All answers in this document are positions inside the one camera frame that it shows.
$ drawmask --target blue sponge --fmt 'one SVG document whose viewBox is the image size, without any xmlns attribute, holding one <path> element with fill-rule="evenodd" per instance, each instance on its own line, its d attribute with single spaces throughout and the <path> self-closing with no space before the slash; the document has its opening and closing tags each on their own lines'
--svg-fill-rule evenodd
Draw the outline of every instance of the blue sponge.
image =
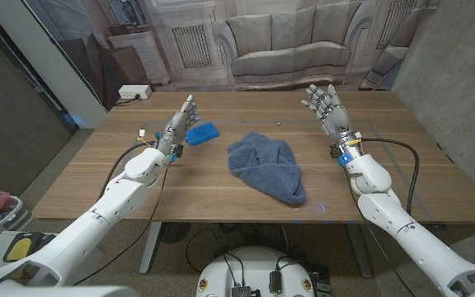
<svg viewBox="0 0 475 297">
<path fill-rule="evenodd" d="M 215 129 L 214 124 L 208 122 L 188 130 L 188 132 L 186 132 L 185 141 L 189 145 L 196 145 L 218 136 L 219 132 Z"/>
</svg>

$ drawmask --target window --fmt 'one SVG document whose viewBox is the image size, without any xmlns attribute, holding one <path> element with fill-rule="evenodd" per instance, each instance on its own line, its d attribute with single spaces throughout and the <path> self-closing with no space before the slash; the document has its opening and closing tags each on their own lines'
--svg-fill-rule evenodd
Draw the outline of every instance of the window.
<svg viewBox="0 0 475 297">
<path fill-rule="evenodd" d="M 148 25 L 148 18 L 144 14 L 140 0 L 101 0 L 100 4 L 114 25 L 128 25 L 135 28 Z"/>
</svg>

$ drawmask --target white power strip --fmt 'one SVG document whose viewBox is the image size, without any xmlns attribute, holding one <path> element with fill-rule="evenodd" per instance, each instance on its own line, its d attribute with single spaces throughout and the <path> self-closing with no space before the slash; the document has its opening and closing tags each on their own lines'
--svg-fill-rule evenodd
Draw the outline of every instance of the white power strip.
<svg viewBox="0 0 475 297">
<path fill-rule="evenodd" d="M 124 85 L 119 90 L 122 99 L 134 99 L 137 95 L 140 99 L 148 99 L 151 93 L 152 89 L 149 85 Z"/>
</svg>

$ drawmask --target white robotic arm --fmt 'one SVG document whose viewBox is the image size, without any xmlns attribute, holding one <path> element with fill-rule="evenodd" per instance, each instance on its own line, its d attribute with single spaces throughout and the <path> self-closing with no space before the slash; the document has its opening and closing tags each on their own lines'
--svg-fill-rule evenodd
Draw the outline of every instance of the white robotic arm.
<svg viewBox="0 0 475 297">
<path fill-rule="evenodd" d="M 351 188 L 360 195 L 362 215 L 395 238 L 443 296 L 475 296 L 475 264 L 462 259 L 401 207 L 388 171 L 354 145 L 360 134 L 351 131 L 349 116 L 334 87 L 329 85 L 326 94 L 311 85 L 307 94 L 310 102 L 302 103 L 338 144 L 342 152 L 339 163 L 350 174 Z"/>
<path fill-rule="evenodd" d="M 101 199 L 38 252 L 0 268 L 0 282 L 25 269 L 34 276 L 20 281 L 28 286 L 61 286 L 109 230 L 148 198 L 157 180 L 157 170 L 174 159 L 174 149 L 198 120 L 190 95 L 166 123 L 155 148 L 146 148 L 129 160 L 125 170 L 106 186 Z"/>
</svg>

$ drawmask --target wooden table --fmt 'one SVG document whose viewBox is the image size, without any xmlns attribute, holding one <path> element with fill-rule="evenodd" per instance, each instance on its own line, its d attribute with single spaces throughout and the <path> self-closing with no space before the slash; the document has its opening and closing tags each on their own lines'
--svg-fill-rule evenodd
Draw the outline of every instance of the wooden table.
<svg viewBox="0 0 475 297">
<path fill-rule="evenodd" d="M 154 93 L 149 100 L 115 107 L 50 187 L 32 214 L 37 219 L 75 219 L 91 207 L 115 160 L 139 129 L 151 139 L 186 99 L 186 92 Z M 391 92 L 340 92 L 354 130 L 410 144 L 421 169 L 412 204 L 420 222 L 475 224 L 475 188 L 440 150 L 410 111 Z M 342 168 L 329 156 L 332 141 L 311 111 L 303 92 L 197 92 L 202 121 L 212 121 L 219 137 L 185 144 L 183 157 L 170 166 L 155 221 L 187 222 L 362 222 Z M 287 141 L 301 167 L 307 200 L 288 205 L 245 185 L 227 166 L 227 147 L 255 130 Z M 406 204 L 413 170 L 411 153 L 400 146 L 364 143 L 392 175 L 393 189 Z M 148 219 L 160 183 L 129 219 Z"/>
</svg>

